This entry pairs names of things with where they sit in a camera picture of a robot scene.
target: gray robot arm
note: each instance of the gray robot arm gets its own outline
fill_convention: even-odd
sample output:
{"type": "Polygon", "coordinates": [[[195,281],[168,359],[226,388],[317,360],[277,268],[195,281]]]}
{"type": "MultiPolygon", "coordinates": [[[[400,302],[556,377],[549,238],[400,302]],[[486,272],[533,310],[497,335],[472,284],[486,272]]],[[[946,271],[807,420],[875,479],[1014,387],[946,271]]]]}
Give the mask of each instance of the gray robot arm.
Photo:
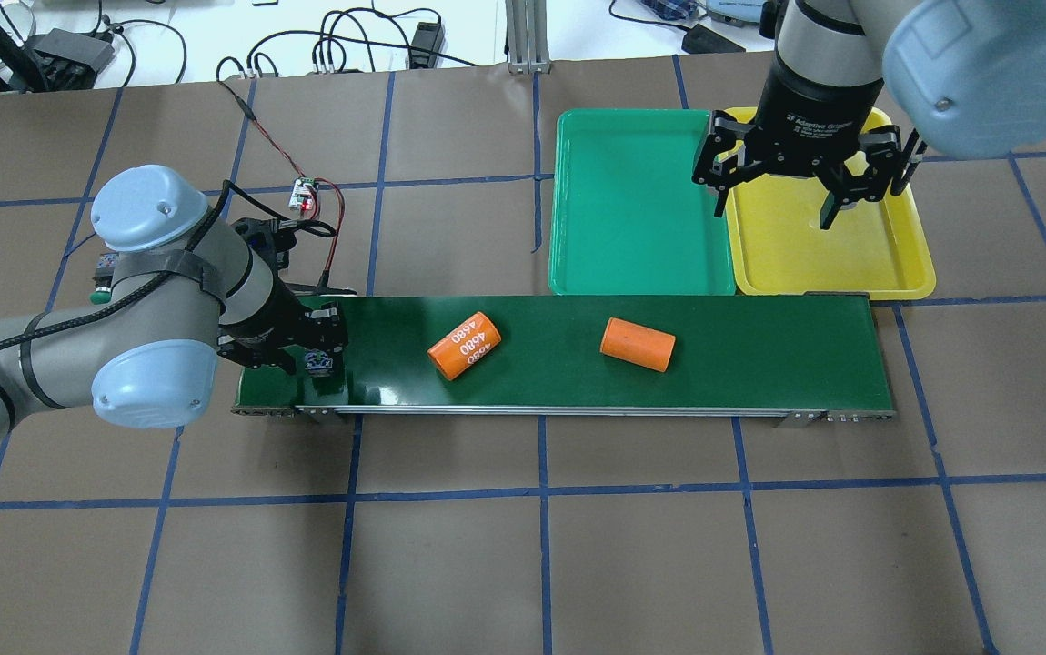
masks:
{"type": "Polygon", "coordinates": [[[0,320],[0,441],[26,415],[86,405],[119,426],[184,426],[207,408],[221,331],[250,366],[283,362],[290,344],[340,352],[344,325],[305,310],[220,220],[229,187],[208,207],[144,165],[99,190],[91,221],[119,253],[111,302],[0,320]]]}
{"type": "Polygon", "coordinates": [[[718,214],[735,184],[817,178],[825,229],[841,208],[901,194],[927,143],[983,158],[1046,138],[1046,0],[771,2],[776,55],[755,117],[711,113],[698,149],[693,181],[718,214]],[[906,142],[896,128],[861,132],[884,82],[915,126],[906,142]],[[859,152],[868,165],[854,174],[859,152]]]}

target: black wire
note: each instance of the black wire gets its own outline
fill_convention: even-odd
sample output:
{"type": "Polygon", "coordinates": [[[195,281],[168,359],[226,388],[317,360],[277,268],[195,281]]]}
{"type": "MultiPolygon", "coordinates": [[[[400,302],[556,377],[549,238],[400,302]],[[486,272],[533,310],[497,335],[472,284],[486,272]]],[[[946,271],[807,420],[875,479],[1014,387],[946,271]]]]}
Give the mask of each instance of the black wire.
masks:
{"type": "Polygon", "coordinates": [[[410,37],[408,37],[408,35],[406,33],[406,29],[403,29],[402,25],[399,24],[397,21],[394,21],[394,18],[390,17],[389,14],[386,14],[386,13],[383,13],[383,12],[378,12],[378,9],[367,9],[366,7],[354,7],[351,9],[345,9],[344,14],[351,14],[354,12],[361,12],[361,13],[365,13],[365,14],[372,14],[373,16],[376,16],[378,18],[382,18],[382,20],[389,21],[390,24],[394,25],[394,28],[397,28],[397,32],[402,35],[402,41],[404,43],[406,43],[406,47],[407,48],[410,47],[410,37]]]}
{"type": "Polygon", "coordinates": [[[611,0],[611,4],[608,4],[608,14],[610,14],[612,18],[619,18],[619,20],[634,22],[634,24],[657,24],[660,26],[672,26],[672,28],[680,29],[681,31],[688,31],[688,28],[682,24],[668,24],[667,22],[664,21],[646,21],[643,18],[619,16],[619,14],[615,13],[614,9],[615,5],[616,5],[616,0],[611,0]]]}
{"type": "Polygon", "coordinates": [[[127,43],[128,50],[131,50],[131,67],[129,67],[128,69],[128,78],[123,80],[122,84],[120,85],[120,88],[123,88],[127,87],[129,84],[131,84],[131,75],[136,74],[136,63],[139,60],[136,58],[136,49],[134,49],[134,46],[131,45],[131,41],[129,41],[127,35],[120,31],[116,31],[115,36],[121,39],[123,43],[127,43]]]}
{"type": "Polygon", "coordinates": [[[248,73],[245,72],[245,70],[244,70],[244,64],[241,63],[241,60],[237,60],[235,58],[231,58],[231,55],[229,55],[229,58],[224,58],[223,60],[220,60],[219,64],[215,64],[215,80],[217,80],[217,82],[220,82],[220,69],[222,67],[224,67],[224,64],[226,64],[228,62],[232,62],[233,64],[235,64],[236,70],[241,71],[241,77],[245,77],[245,75],[248,74],[248,73]]]}
{"type": "MultiPolygon", "coordinates": [[[[366,54],[369,55],[369,69],[370,70],[378,70],[377,64],[373,63],[373,46],[369,45],[369,33],[366,32],[365,26],[362,25],[361,21],[359,21],[357,19],[357,17],[353,16],[353,14],[349,14],[348,12],[341,12],[339,9],[333,9],[333,12],[327,12],[326,14],[324,14],[323,17],[320,18],[320,32],[319,33],[322,35],[322,37],[333,37],[333,30],[337,29],[337,23],[341,20],[341,18],[349,18],[349,20],[353,21],[353,24],[356,24],[358,26],[358,31],[361,32],[361,38],[364,39],[365,42],[366,42],[366,54]],[[331,26],[331,28],[328,28],[328,31],[326,32],[326,31],[324,31],[324,24],[327,24],[329,17],[337,17],[337,18],[333,19],[333,26],[331,26]]],[[[322,54],[322,63],[324,63],[324,55],[323,54],[322,54]]],[[[332,45],[328,46],[328,63],[331,63],[331,64],[333,63],[333,46],[332,45]]]]}
{"type": "MultiPolygon", "coordinates": [[[[334,45],[336,45],[338,48],[341,49],[341,66],[333,66],[332,67],[333,72],[345,70],[345,63],[348,62],[348,53],[345,52],[345,46],[341,45],[341,43],[337,41],[337,39],[334,38],[327,38],[327,39],[328,39],[328,60],[331,61],[333,60],[334,45]]],[[[320,59],[318,61],[318,54],[322,53],[322,49],[320,49],[320,43],[322,42],[318,41],[317,43],[314,43],[314,45],[312,45],[312,53],[311,53],[312,65],[316,67],[318,66],[318,64],[320,64],[320,66],[324,66],[324,70],[327,72],[328,70],[331,70],[331,66],[328,66],[328,64],[324,62],[324,59],[320,59]]]]}
{"type": "MultiPolygon", "coordinates": [[[[268,37],[262,39],[260,41],[257,41],[256,45],[252,46],[252,51],[255,51],[256,49],[260,48],[262,45],[265,45],[265,43],[267,43],[269,41],[272,41],[272,40],[280,38],[280,37],[289,37],[291,33],[309,33],[309,35],[312,35],[312,37],[324,37],[323,32],[320,32],[320,31],[317,31],[317,30],[314,30],[314,29],[286,29],[286,30],[278,31],[278,32],[275,32],[275,33],[269,33],[268,37]]],[[[337,41],[344,41],[344,42],[347,42],[347,43],[369,43],[369,45],[377,45],[377,46],[380,46],[380,48],[400,48],[400,49],[406,48],[406,46],[402,45],[401,43],[383,43],[383,42],[380,42],[380,41],[368,41],[368,42],[366,42],[366,41],[362,41],[360,39],[349,39],[348,37],[333,37],[333,38],[337,39],[337,41]]],[[[452,55],[444,54],[444,53],[440,53],[437,50],[431,50],[429,48],[418,48],[417,45],[411,45],[409,47],[409,50],[412,51],[412,52],[422,52],[422,53],[425,53],[425,54],[433,54],[433,55],[436,55],[436,58],[439,58],[441,60],[449,60],[451,62],[456,62],[456,63],[462,64],[462,66],[478,66],[477,63],[469,62],[469,61],[465,61],[465,60],[460,60],[459,58],[452,58],[452,55]]]]}
{"type": "MultiPolygon", "coordinates": [[[[369,0],[369,8],[373,9],[373,10],[377,10],[378,9],[378,4],[373,0],[369,0]]],[[[415,13],[415,12],[430,12],[431,14],[433,14],[433,16],[435,16],[435,18],[438,18],[438,24],[441,24],[441,22],[442,22],[442,16],[441,16],[441,14],[439,14],[438,10],[436,10],[436,9],[431,9],[430,7],[418,7],[418,8],[415,8],[415,9],[407,9],[407,10],[404,10],[404,12],[397,13],[397,14],[390,14],[390,18],[407,17],[407,16],[410,16],[410,14],[415,13]]]]}
{"type": "Polygon", "coordinates": [[[257,72],[260,71],[260,58],[265,58],[266,60],[269,60],[269,65],[273,67],[273,73],[276,74],[276,77],[281,77],[281,71],[279,71],[277,69],[276,62],[274,62],[272,58],[270,58],[268,54],[266,54],[264,52],[257,52],[256,53],[256,59],[254,60],[254,63],[253,63],[253,66],[256,66],[256,71],[257,72]]]}
{"type": "Polygon", "coordinates": [[[98,0],[98,20],[94,21],[94,28],[91,28],[91,38],[98,33],[98,28],[103,26],[103,0],[98,0]]]}
{"type": "Polygon", "coordinates": [[[314,236],[323,238],[323,240],[332,240],[333,236],[337,236],[337,228],[321,220],[302,220],[301,226],[297,229],[314,236]]]}
{"type": "MultiPolygon", "coordinates": [[[[183,249],[186,250],[186,252],[190,253],[196,249],[199,242],[207,235],[208,229],[211,229],[212,225],[215,224],[215,221],[220,219],[221,214],[223,214],[224,206],[227,204],[228,194],[230,191],[235,191],[236,195],[240,195],[245,200],[248,200],[249,203],[260,207],[266,212],[269,212],[269,214],[282,219],[281,214],[270,210],[270,208],[258,203],[256,199],[253,199],[252,196],[249,196],[247,191],[233,184],[231,179],[225,179],[224,185],[220,189],[220,197],[215,199],[215,204],[208,207],[206,214],[204,214],[204,219],[200,221],[199,226],[195,229],[195,232],[191,232],[191,238],[187,240],[186,244],[183,246],[183,249]]],[[[78,316],[77,318],[63,320],[61,323],[47,324],[46,328],[40,328],[33,332],[23,332],[21,335],[15,335],[8,339],[0,340],[0,352],[4,348],[27,343],[27,341],[41,339],[42,337],[49,337],[50,335],[58,335],[59,332],[73,331],[74,328],[82,328],[84,324],[97,323],[99,320],[108,318],[108,316],[113,316],[116,312],[127,310],[127,308],[133,306],[133,303],[141,301],[141,299],[147,297],[152,291],[160,288],[163,283],[166,281],[166,278],[170,277],[170,275],[174,274],[156,274],[156,277],[150,278],[141,287],[132,291],[131,294],[123,296],[123,298],[118,299],[118,301],[115,301],[114,303],[109,303],[107,307],[103,308],[103,310],[94,312],[94,314],[87,314],[86,316],[78,316]]]]}
{"type": "Polygon", "coordinates": [[[915,170],[918,167],[918,161],[915,161],[914,157],[923,157],[926,152],[927,141],[919,141],[917,129],[911,130],[903,153],[903,161],[907,165],[907,171],[904,172],[901,178],[890,183],[890,195],[896,196],[896,198],[903,195],[903,191],[907,189],[907,185],[910,184],[910,178],[915,175],[915,170]]]}
{"type": "Polygon", "coordinates": [[[179,32],[179,29],[175,29],[174,26],[168,24],[163,24],[160,21],[147,20],[147,18],[132,18],[129,21],[119,21],[116,24],[154,24],[158,26],[165,26],[166,29],[174,31],[177,37],[179,37],[179,46],[183,49],[183,61],[179,63],[179,74],[175,75],[175,84],[179,84],[179,81],[183,80],[183,73],[187,70],[187,41],[183,38],[183,33],[179,32]]]}
{"type": "Polygon", "coordinates": [[[13,21],[10,20],[10,14],[7,14],[6,8],[2,6],[2,0],[0,0],[0,12],[2,12],[2,17],[6,18],[7,24],[10,24],[10,29],[13,29],[13,31],[15,31],[15,33],[18,35],[18,41],[24,42],[25,38],[23,37],[23,35],[21,35],[21,30],[18,29],[17,25],[13,24],[13,21]]]}

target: orange can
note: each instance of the orange can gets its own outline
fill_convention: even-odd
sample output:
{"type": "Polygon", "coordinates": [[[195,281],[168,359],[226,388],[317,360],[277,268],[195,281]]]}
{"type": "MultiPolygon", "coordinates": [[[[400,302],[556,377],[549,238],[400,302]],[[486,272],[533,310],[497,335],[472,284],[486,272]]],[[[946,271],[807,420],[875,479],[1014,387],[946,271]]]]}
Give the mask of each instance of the orange can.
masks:
{"type": "Polygon", "coordinates": [[[499,329],[481,311],[430,347],[427,354],[445,378],[453,380],[481,360],[503,340],[499,329]]]}
{"type": "Polygon", "coordinates": [[[643,324],[611,317],[604,331],[604,340],[599,341],[599,352],[608,357],[664,372],[676,344],[677,337],[667,332],[654,331],[643,324]]]}

